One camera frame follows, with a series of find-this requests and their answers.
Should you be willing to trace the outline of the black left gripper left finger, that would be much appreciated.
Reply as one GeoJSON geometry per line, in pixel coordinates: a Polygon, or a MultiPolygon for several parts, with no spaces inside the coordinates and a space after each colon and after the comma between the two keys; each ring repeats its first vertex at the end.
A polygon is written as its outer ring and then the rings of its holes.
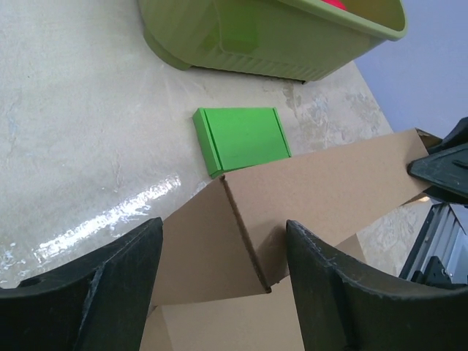
{"type": "Polygon", "coordinates": [[[160,218],[1,290],[2,350],[139,350],[162,250],[160,218]]]}

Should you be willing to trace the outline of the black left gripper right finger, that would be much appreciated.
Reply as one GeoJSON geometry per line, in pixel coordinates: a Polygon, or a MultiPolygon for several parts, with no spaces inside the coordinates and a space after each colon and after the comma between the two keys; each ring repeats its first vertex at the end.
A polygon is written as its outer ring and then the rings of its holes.
{"type": "Polygon", "coordinates": [[[467,286],[411,282],[286,224],[305,350],[466,350],[467,286]]]}

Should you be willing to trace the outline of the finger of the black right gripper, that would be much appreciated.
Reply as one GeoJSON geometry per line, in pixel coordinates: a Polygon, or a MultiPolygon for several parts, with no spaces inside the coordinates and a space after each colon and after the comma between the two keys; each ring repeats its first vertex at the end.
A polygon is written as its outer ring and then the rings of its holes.
{"type": "Polygon", "coordinates": [[[426,148],[428,155],[407,165],[407,173],[429,184],[424,193],[441,203],[467,202],[467,118],[443,139],[426,148]]]}

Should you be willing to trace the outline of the brown cardboard box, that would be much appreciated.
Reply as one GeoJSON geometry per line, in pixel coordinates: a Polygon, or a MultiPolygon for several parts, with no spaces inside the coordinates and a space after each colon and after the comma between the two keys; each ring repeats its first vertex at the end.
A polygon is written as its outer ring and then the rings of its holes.
{"type": "Polygon", "coordinates": [[[362,257],[357,233],[421,197],[406,166],[438,142],[410,129],[213,180],[164,222],[141,349],[302,350],[287,220],[362,257]]]}

